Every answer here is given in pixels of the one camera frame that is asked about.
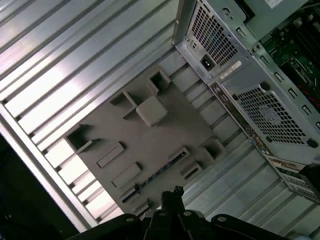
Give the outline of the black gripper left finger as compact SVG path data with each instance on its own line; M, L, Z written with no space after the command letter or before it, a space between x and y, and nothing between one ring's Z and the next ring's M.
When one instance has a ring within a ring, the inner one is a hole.
M170 238L173 203L176 193L164 191L161 194L161 209L151 217L140 217L126 213L106 221L71 240L165 240Z

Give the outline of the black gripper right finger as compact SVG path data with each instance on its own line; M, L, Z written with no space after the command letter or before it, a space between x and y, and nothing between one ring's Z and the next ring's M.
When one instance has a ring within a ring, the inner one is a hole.
M190 240L284 240L285 238L251 223L227 214L218 214L206 220L194 210L186 210L182 202L184 189L176 186L177 217Z

